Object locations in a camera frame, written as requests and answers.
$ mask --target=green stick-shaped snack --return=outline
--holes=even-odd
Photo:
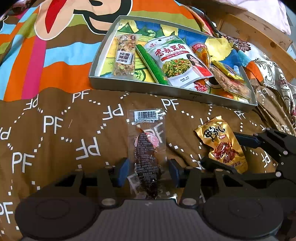
[[[148,54],[147,51],[143,48],[143,46],[140,44],[137,44],[136,50],[137,50],[138,54],[140,55],[141,59],[143,60],[143,62],[146,64],[146,66],[150,70],[155,81],[159,84],[162,84],[162,85],[169,85],[169,83],[167,81],[167,77],[164,75],[162,70],[154,62],[154,60],[150,56],[150,54]]]

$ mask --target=wooden bed frame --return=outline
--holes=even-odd
[[[181,3],[203,10],[222,33],[254,44],[281,67],[288,82],[296,78],[296,61],[287,53],[292,40],[273,25],[245,9],[216,0],[181,0]]]

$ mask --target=picture of green beans in bowl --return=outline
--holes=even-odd
[[[188,59],[173,59],[163,64],[163,72],[168,77],[184,74],[192,66]]]

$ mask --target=gold foil wrapper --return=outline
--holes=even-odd
[[[209,158],[234,167],[239,173],[248,170],[242,148],[221,116],[216,116],[194,131],[204,144],[213,148]]]

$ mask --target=snack box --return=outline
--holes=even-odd
[[[213,38],[210,35],[202,33],[198,30],[188,28],[179,24],[166,22],[158,19],[151,19],[151,18],[144,18],[144,17],[135,17],[135,16],[119,16],[114,21],[114,23],[109,28],[108,32],[106,33],[105,38],[103,39],[95,58],[92,62],[91,69],[89,72],[89,80],[91,85],[94,89],[101,89],[101,90],[112,90],[112,91],[128,91],[128,92],[138,92],[138,93],[147,93],[153,95],[161,95],[161,96],[168,96],[174,98],[181,98],[187,100],[198,101],[201,103],[207,104],[214,104],[219,106],[224,106],[228,108],[232,108],[235,110],[245,111],[248,112],[254,109],[258,103],[255,98],[255,94],[250,84],[250,81],[243,69],[240,67],[239,71],[245,80],[247,86],[252,91],[252,98],[247,102],[241,102],[234,99],[229,99],[223,96],[214,95],[206,92],[199,92],[191,89],[184,89],[170,85],[162,85],[157,83],[151,82],[143,82],[137,80],[127,80],[127,79],[120,79],[114,77],[107,77],[102,76],[102,68],[105,63],[105,59],[107,57],[108,51],[111,47],[115,34],[118,30],[121,20],[126,20],[127,22],[130,20],[133,21],[143,21],[148,23],[156,23],[160,24],[161,26],[170,26],[173,28],[198,33],[200,35],[204,35],[208,38]]]

